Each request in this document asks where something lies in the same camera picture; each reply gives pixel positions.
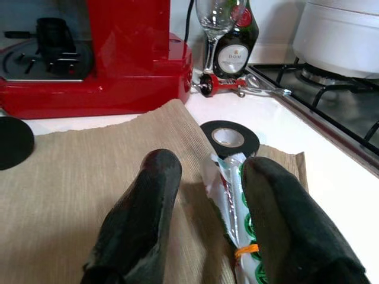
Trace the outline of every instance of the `white wall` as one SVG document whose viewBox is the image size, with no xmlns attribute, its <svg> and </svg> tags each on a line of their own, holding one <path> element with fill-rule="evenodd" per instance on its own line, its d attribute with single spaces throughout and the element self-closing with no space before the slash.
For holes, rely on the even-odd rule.
<svg viewBox="0 0 379 284">
<path fill-rule="evenodd" d="M 184 38 L 189 1 L 171 0 L 171 31 L 181 38 Z M 293 59 L 291 44 L 305 1 L 250 0 L 260 30 L 251 61 L 279 63 Z M 86 0 L 0 0 L 0 31 L 34 31 L 37 18 L 62 17 L 74 37 L 88 38 L 90 28 L 85 3 Z M 197 66 L 202 61 L 203 41 L 203 31 L 193 9 L 189 44 Z"/>
</svg>

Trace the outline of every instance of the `white countertop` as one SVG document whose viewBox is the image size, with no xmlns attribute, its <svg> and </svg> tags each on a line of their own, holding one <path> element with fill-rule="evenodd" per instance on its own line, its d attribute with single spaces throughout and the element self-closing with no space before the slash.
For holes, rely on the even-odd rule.
<svg viewBox="0 0 379 284">
<path fill-rule="evenodd" d="M 266 144 L 287 153 L 306 154 L 309 191 L 335 222 L 372 283 L 379 283 L 379 179 L 341 152 L 276 100 L 222 93 L 205 98 L 192 93 L 186 108 L 202 124 L 210 120 L 238 122 Z M 137 115 L 28 120 L 35 135 L 81 130 L 130 121 Z"/>
</svg>

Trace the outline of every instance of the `wine bottle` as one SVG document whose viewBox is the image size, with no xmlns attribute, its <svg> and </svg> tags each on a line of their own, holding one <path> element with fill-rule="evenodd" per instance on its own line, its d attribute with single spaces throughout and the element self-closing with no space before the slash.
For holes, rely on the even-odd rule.
<svg viewBox="0 0 379 284">
<path fill-rule="evenodd" d="M 259 29 L 248 0 L 240 20 L 217 43 L 213 73 L 223 79 L 240 77 L 248 63 L 258 34 Z"/>
</svg>

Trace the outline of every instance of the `beige cloth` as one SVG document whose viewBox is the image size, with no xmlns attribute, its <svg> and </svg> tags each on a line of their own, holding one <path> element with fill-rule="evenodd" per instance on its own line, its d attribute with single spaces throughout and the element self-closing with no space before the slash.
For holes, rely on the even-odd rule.
<svg viewBox="0 0 379 284">
<path fill-rule="evenodd" d="M 234 283 L 233 252 L 199 171 L 213 149 L 179 100 L 124 124 L 37 136 L 26 161 L 0 172 L 0 283 L 80 283 L 105 215 L 158 148 L 183 167 L 165 283 Z M 259 154 L 305 180 L 302 154 Z"/>
</svg>

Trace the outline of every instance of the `coffee machine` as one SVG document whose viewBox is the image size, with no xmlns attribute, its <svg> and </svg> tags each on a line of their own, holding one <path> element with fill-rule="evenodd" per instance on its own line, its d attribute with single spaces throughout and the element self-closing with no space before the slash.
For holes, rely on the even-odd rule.
<svg viewBox="0 0 379 284">
<path fill-rule="evenodd" d="M 91 42 L 46 63 L 37 40 L 0 51 L 0 107 L 22 118 L 141 113 L 188 99 L 192 54 L 170 0 L 87 0 Z"/>
</svg>

